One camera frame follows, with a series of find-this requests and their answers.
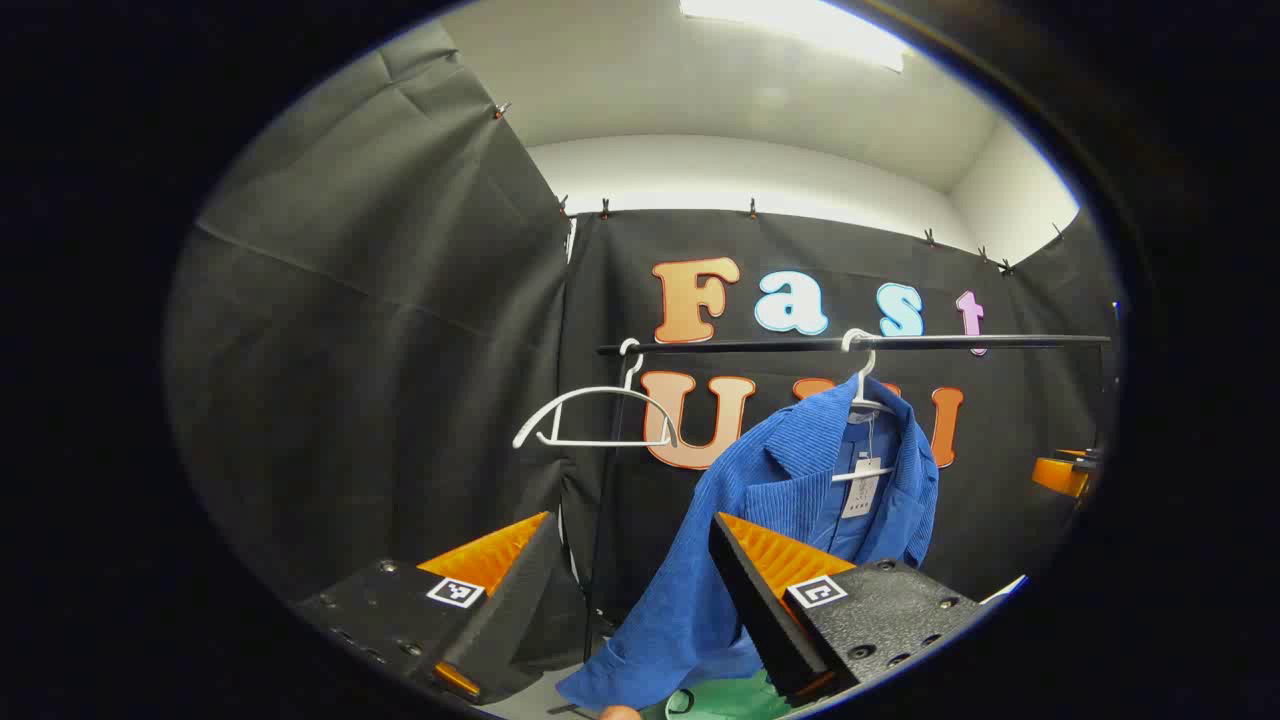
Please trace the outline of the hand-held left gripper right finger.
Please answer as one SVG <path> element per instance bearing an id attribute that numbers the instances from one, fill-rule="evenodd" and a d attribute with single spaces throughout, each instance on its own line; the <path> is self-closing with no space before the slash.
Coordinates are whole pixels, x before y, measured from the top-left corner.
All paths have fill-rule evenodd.
<path id="1" fill-rule="evenodd" d="M 713 516 L 708 548 L 764 669 L 792 706 L 920 664 L 989 611 L 905 562 L 852 565 L 727 512 Z"/>

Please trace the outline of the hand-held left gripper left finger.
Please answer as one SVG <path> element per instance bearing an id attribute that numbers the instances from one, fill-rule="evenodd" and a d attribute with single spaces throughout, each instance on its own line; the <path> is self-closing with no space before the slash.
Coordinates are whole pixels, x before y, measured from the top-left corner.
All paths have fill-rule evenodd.
<path id="1" fill-rule="evenodd" d="M 559 560 L 544 511 L 428 561 L 379 559 L 296 607 L 390 675 L 489 705 L 539 678 L 515 657 Z"/>

